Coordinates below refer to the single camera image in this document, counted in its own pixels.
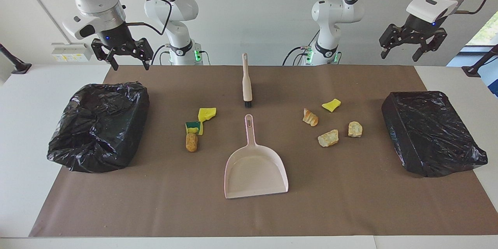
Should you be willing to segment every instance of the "white table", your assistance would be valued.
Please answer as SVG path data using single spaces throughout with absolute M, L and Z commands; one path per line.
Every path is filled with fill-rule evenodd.
M 496 248 L 492 236 L 347 236 L 261 238 L 27 238 L 60 165 L 47 144 L 64 106 L 81 86 L 102 83 L 109 66 L 35 65 L 0 88 L 0 248 Z M 498 207 L 498 100 L 459 68 L 417 67 L 428 90 L 448 95 L 489 164 L 475 169 Z

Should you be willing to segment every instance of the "electrical socket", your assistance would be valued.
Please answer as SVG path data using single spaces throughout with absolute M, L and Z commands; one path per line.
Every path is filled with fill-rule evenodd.
M 92 57 L 92 50 L 82 43 L 52 43 L 54 50 L 52 56 L 58 62 L 89 62 Z

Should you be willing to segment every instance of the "dustpan handle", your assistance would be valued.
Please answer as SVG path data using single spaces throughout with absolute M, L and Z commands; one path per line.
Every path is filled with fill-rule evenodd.
M 256 138 L 254 137 L 254 122 L 253 115 L 245 115 L 245 133 L 247 134 L 247 145 L 256 146 Z

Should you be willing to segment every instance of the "window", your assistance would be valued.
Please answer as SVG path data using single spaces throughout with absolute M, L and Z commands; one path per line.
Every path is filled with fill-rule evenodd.
M 468 46 L 494 46 L 498 44 L 498 12 L 468 42 Z

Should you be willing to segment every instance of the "sponge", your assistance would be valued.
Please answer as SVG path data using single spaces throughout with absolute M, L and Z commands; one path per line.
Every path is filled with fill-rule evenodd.
M 341 101 L 334 98 L 334 100 L 332 100 L 331 102 L 322 104 L 322 107 L 333 112 L 340 105 L 341 105 Z
M 185 123 L 185 131 L 187 133 L 198 134 L 201 131 L 202 123 L 199 121 L 188 121 Z
M 199 129 L 199 135 L 204 134 L 204 121 L 211 119 L 216 116 L 216 108 L 200 108 L 199 114 L 197 118 L 199 118 L 199 122 L 201 122 L 201 127 Z

